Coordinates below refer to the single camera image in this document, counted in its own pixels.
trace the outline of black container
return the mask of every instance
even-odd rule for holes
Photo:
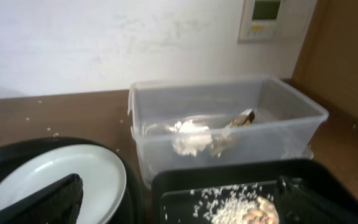
[[[3,146],[0,147],[0,182],[11,172],[32,158],[58,147],[75,144],[92,144],[108,149],[108,147],[98,142],[78,138],[43,138]],[[120,206],[111,218],[109,224],[141,224],[144,222],[144,206],[138,180],[128,163],[126,163],[120,155],[117,154],[117,156],[124,164],[127,175],[127,185]]]
[[[323,166],[296,159],[161,173],[152,182],[154,223],[210,223],[202,216],[192,216],[201,195],[197,190],[191,195],[191,189],[258,183],[258,188],[252,190],[258,191],[262,186],[258,194],[266,197],[273,193],[276,180],[283,175],[358,215],[358,201]]]

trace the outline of brown food piece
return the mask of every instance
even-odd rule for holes
[[[255,215],[252,215],[252,214],[243,215],[243,216],[242,216],[242,219],[243,219],[244,221],[250,221],[250,220],[255,219]]]
[[[231,121],[225,128],[233,128],[243,125],[251,125],[255,119],[255,114],[251,111],[249,114],[240,114],[236,119]],[[237,144],[238,140],[234,136],[216,135],[212,143],[209,145],[211,156],[221,157],[221,153],[232,148]]]
[[[278,220],[275,220],[274,218],[269,218],[269,220],[267,220],[266,224],[278,224]]]
[[[254,220],[254,221],[251,221],[250,224],[261,224],[261,222],[259,220]]]
[[[259,209],[267,214],[268,217],[272,217],[278,220],[278,213],[272,202],[269,202],[266,198],[261,196],[257,197],[259,203]]]
[[[267,216],[264,216],[264,217],[260,218],[260,221],[261,221],[262,223],[267,222],[267,220],[269,220],[269,217],[267,217]]]
[[[255,215],[256,217],[262,217],[264,215],[264,212],[257,209],[251,209],[249,210],[249,213]]]

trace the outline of control panel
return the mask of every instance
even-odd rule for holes
[[[307,30],[317,0],[245,0],[239,40],[273,40]]]

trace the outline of white wall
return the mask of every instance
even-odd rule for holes
[[[0,0],[0,98],[291,77],[304,36],[238,44],[243,0]]]

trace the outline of plastic container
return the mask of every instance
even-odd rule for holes
[[[224,129],[246,109],[255,111],[251,126]],[[132,136],[140,169],[150,188],[160,172],[226,166],[303,157],[309,140],[328,112],[304,94],[274,78],[208,82],[137,82],[129,93]],[[176,133],[178,121],[192,120],[209,130]],[[196,156],[175,151],[175,142],[235,139],[230,149],[213,157],[205,149]]]

